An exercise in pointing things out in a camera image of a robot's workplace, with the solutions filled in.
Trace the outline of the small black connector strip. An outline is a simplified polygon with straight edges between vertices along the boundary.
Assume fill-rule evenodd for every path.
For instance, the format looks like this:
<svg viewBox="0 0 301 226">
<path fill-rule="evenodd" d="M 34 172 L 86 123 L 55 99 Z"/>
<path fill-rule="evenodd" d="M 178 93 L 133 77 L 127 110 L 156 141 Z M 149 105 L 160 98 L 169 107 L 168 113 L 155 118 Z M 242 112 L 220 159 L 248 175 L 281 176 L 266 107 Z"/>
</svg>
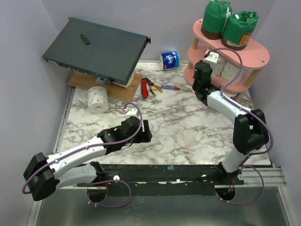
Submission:
<svg viewBox="0 0 301 226">
<path fill-rule="evenodd" d="M 86 45 L 89 45 L 91 43 L 90 39 L 87 37 L 85 33 L 82 33 L 80 37 Z"/>
</svg>

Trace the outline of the blue handled screwdriver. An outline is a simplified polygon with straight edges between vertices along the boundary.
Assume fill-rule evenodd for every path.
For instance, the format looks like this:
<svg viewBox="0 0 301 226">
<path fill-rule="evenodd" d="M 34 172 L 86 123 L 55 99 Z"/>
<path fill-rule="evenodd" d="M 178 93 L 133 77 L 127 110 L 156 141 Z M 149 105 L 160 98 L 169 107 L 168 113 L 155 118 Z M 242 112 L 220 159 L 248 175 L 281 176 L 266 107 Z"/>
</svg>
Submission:
<svg viewBox="0 0 301 226">
<path fill-rule="evenodd" d="M 180 88 L 177 86 L 171 86 L 171 85 L 161 85 L 160 86 L 162 89 L 166 89 L 166 90 L 175 90 L 175 91 L 187 91 L 190 92 L 190 89 L 185 89 L 185 88 Z"/>
</svg>

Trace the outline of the wooden board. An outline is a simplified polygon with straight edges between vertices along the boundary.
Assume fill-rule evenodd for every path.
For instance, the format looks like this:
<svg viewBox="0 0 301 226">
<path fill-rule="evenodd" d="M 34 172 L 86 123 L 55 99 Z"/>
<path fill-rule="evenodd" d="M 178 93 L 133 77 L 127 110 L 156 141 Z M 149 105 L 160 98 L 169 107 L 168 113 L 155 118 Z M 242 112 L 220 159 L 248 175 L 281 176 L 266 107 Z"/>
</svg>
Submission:
<svg viewBox="0 0 301 226">
<path fill-rule="evenodd" d="M 138 86 L 141 83 L 142 78 L 143 76 L 141 74 L 134 73 L 132 83 L 127 88 L 125 88 L 115 83 L 111 83 L 109 86 L 106 86 L 96 81 L 98 78 L 95 76 L 81 72 L 74 72 L 67 84 L 84 90 L 89 90 L 91 87 L 95 86 L 101 86 L 106 88 L 108 97 L 131 102 L 138 89 Z"/>
</svg>

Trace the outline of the pink three-tier shelf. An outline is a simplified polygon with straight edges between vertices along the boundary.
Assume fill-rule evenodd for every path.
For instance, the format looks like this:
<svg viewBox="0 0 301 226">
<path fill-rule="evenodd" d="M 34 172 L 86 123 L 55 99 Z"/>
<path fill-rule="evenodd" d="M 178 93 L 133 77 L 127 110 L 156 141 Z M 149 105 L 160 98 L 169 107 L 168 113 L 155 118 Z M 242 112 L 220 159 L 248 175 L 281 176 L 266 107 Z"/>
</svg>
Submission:
<svg viewBox="0 0 301 226">
<path fill-rule="evenodd" d="M 202 22 L 203 19 L 201 18 L 193 25 L 195 38 L 192 47 L 188 50 L 189 62 L 184 70 L 184 78 L 190 85 L 194 82 L 193 75 L 195 64 L 204 58 L 206 50 L 208 48 L 224 48 L 221 40 L 210 40 L 203 35 L 201 32 Z M 226 94 L 234 95 L 236 101 L 242 99 L 243 95 L 251 87 L 262 68 L 270 60 L 268 50 L 254 39 L 250 39 L 247 47 L 243 50 L 239 50 L 238 53 L 242 58 L 243 69 L 246 71 L 243 74 L 241 81 L 226 87 Z"/>
</svg>

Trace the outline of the black metal base rail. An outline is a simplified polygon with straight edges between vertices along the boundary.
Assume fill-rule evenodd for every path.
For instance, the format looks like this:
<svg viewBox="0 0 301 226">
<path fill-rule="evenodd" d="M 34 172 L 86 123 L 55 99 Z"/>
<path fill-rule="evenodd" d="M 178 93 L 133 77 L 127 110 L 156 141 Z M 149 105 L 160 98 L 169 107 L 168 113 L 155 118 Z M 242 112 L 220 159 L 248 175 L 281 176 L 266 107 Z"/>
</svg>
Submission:
<svg viewBox="0 0 301 226">
<path fill-rule="evenodd" d="M 243 185 L 240 170 L 226 173 L 221 165 L 117 165 L 93 163 L 94 186 L 104 182 L 109 196 L 205 195 L 215 194 L 215 187 Z"/>
</svg>

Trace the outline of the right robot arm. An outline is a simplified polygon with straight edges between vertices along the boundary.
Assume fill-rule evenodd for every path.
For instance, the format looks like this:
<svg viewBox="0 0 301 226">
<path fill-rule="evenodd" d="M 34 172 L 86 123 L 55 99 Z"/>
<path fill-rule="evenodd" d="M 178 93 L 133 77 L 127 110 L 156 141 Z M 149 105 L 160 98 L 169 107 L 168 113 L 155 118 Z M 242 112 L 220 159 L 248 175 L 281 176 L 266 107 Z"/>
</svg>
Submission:
<svg viewBox="0 0 301 226">
<path fill-rule="evenodd" d="M 211 83 L 212 69 L 209 63 L 199 61 L 194 69 L 193 90 L 199 101 L 229 119 L 233 125 L 232 142 L 234 147 L 228 156 L 218 164 L 217 181 L 223 185 L 233 180 L 233 174 L 250 154 L 261 149 L 269 142 L 268 130 L 265 128 L 265 115 L 262 110 L 250 110 L 231 102 L 222 95 L 219 88 Z"/>
</svg>

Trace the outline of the blue wrapped roll at back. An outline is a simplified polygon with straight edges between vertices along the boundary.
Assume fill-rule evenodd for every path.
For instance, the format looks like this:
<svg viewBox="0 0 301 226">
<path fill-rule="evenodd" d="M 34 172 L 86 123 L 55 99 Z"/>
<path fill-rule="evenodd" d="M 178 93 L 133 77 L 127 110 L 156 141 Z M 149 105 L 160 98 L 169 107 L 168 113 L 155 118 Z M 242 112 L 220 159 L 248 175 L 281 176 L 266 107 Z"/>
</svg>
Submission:
<svg viewBox="0 0 301 226">
<path fill-rule="evenodd" d="M 161 53 L 159 64 L 162 71 L 176 69 L 180 66 L 179 54 L 177 51 Z"/>
</svg>

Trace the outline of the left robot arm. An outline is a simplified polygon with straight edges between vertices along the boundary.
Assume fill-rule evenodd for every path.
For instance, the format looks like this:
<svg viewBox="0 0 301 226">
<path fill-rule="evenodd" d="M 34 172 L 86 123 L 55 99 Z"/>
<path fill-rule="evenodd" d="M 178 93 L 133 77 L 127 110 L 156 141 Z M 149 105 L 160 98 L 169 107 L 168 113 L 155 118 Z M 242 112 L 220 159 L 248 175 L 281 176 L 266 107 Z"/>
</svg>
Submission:
<svg viewBox="0 0 301 226">
<path fill-rule="evenodd" d="M 148 120 L 131 116 L 121 125 L 104 129 L 86 143 L 68 151 L 45 156 L 35 154 L 26 167 L 23 177 L 24 194 L 31 194 L 34 201 L 43 200 L 56 189 L 77 183 L 91 183 L 99 186 L 104 182 L 104 174 L 96 163 L 80 168 L 83 176 L 75 173 L 79 165 L 97 157 L 120 151 L 131 144 L 149 143 L 152 134 Z"/>
</svg>

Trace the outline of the white floral paper towel roll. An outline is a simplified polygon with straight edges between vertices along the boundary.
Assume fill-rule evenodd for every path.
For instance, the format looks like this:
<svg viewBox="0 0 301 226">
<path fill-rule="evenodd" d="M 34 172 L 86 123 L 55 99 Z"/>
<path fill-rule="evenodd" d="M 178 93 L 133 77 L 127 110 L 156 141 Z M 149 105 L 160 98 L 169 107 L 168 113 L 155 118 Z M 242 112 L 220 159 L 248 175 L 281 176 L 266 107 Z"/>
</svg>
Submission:
<svg viewBox="0 0 301 226">
<path fill-rule="evenodd" d="M 226 60 L 222 71 L 221 71 L 221 77 L 223 77 L 224 80 L 227 82 L 232 81 L 238 74 L 240 67 L 233 64 L 231 61 Z M 232 82 L 232 84 L 237 84 L 240 82 L 245 74 L 245 69 L 242 69 L 239 76 Z"/>
</svg>

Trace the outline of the dark grey network switch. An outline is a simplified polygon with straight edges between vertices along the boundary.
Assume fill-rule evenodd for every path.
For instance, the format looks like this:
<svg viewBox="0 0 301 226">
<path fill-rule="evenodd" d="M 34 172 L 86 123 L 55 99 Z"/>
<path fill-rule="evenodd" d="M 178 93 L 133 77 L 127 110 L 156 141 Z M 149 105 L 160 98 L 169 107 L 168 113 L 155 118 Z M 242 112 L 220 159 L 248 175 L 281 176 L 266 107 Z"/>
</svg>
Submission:
<svg viewBox="0 0 301 226">
<path fill-rule="evenodd" d="M 90 39 L 89 45 L 81 39 L 82 33 Z M 70 17 L 42 57 L 48 63 L 93 75 L 103 83 L 126 85 L 150 43 L 146 35 Z"/>
</svg>

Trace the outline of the yellow handled pliers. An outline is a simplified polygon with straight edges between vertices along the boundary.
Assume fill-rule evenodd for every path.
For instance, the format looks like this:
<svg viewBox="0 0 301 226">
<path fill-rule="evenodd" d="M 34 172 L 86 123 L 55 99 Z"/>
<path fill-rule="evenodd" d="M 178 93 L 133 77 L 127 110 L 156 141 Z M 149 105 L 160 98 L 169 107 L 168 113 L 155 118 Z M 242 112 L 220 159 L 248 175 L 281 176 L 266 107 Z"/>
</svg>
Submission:
<svg viewBox="0 0 301 226">
<path fill-rule="evenodd" d="M 152 82 L 150 79 L 148 79 L 147 77 L 145 77 L 145 80 L 146 80 L 146 82 L 147 82 L 148 85 L 149 85 L 149 88 L 150 88 L 151 93 L 152 93 L 155 97 L 157 96 L 157 94 L 154 92 L 154 88 L 158 89 L 160 93 L 163 92 L 162 88 L 161 88 L 159 85 L 153 83 L 153 82 Z"/>
</svg>

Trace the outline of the red handled cutter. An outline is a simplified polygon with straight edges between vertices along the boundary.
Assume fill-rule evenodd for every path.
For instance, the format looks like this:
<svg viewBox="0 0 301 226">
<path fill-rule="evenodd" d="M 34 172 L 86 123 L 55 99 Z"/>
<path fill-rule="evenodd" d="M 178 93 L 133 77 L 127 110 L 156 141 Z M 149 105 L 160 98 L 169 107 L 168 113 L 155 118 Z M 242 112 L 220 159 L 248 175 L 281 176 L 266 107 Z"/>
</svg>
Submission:
<svg viewBox="0 0 301 226">
<path fill-rule="evenodd" d="M 147 81 L 145 78 L 142 78 L 142 80 L 141 80 L 141 90 L 142 90 L 142 97 L 147 98 L 149 93 L 147 90 Z"/>
</svg>

